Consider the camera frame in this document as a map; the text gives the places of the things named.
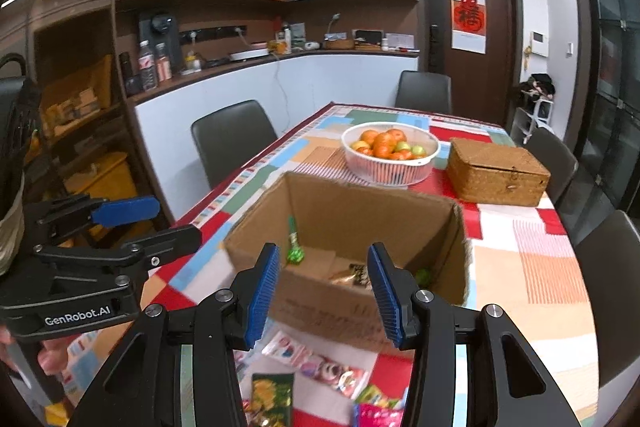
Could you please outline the person's left hand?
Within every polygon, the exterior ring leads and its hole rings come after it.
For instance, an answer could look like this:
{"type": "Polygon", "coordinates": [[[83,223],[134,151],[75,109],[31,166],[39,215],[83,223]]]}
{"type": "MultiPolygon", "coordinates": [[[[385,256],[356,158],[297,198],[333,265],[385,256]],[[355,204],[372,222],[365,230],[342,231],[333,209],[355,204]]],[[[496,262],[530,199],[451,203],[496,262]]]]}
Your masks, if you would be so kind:
{"type": "MultiPolygon", "coordinates": [[[[68,364],[68,347],[76,339],[76,336],[44,340],[42,347],[38,353],[38,363],[46,375],[55,375],[66,369],[68,364]]],[[[11,369],[17,372],[16,365],[11,359],[8,347],[15,343],[15,339],[6,326],[0,326],[0,343],[1,343],[1,361],[11,369]]]]}

